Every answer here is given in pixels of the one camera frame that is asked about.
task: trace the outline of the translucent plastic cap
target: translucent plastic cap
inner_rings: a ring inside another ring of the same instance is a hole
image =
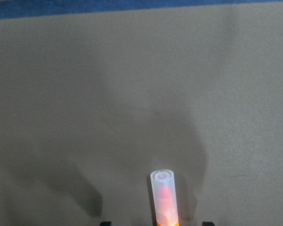
[[[178,213],[174,173],[167,169],[151,173],[156,221],[159,226],[177,226]]]

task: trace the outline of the orange label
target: orange label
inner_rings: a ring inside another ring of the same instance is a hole
[[[179,221],[175,225],[165,225],[165,226],[179,226]]]

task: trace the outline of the gray wall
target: gray wall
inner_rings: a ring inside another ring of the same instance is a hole
[[[0,226],[283,225],[283,3],[0,20]]]

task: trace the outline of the blue stripe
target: blue stripe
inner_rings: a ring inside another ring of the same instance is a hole
[[[6,0],[0,1],[0,19],[270,1],[283,0]]]

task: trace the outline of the plastic tube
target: plastic tube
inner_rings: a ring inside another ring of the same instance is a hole
[[[158,226],[179,226],[174,173],[161,169],[151,173],[151,184]]]

